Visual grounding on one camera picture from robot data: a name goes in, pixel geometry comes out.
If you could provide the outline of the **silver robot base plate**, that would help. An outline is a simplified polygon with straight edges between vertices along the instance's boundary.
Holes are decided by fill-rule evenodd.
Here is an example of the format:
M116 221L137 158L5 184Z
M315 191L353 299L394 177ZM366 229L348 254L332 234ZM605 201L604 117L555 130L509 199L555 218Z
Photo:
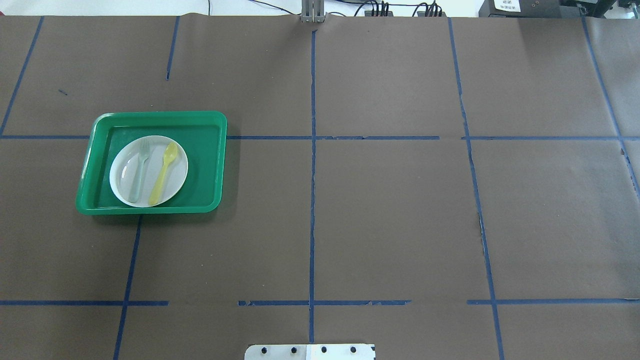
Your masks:
M374 344L254 344L247 347L245 360L375 360Z

